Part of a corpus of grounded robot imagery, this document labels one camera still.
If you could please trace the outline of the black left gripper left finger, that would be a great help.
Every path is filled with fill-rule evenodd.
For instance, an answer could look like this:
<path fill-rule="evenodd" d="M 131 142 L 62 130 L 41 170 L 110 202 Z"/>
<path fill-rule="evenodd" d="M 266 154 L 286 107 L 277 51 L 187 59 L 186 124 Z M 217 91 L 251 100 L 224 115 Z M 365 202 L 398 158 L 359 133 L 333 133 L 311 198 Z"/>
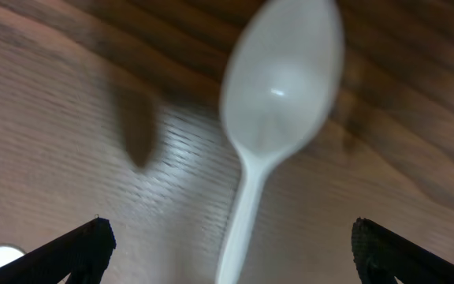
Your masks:
<path fill-rule="evenodd" d="M 0 267 L 0 284 L 98 284 L 115 248 L 110 221 L 95 218 Z"/>

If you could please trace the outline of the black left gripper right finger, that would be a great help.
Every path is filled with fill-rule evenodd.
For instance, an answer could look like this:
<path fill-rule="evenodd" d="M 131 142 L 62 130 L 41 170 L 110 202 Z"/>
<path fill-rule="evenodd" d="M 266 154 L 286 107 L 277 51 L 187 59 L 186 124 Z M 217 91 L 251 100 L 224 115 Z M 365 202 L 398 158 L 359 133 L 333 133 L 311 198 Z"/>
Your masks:
<path fill-rule="evenodd" d="M 369 219 L 356 219 L 351 243 L 362 284 L 454 283 L 454 264 Z"/>

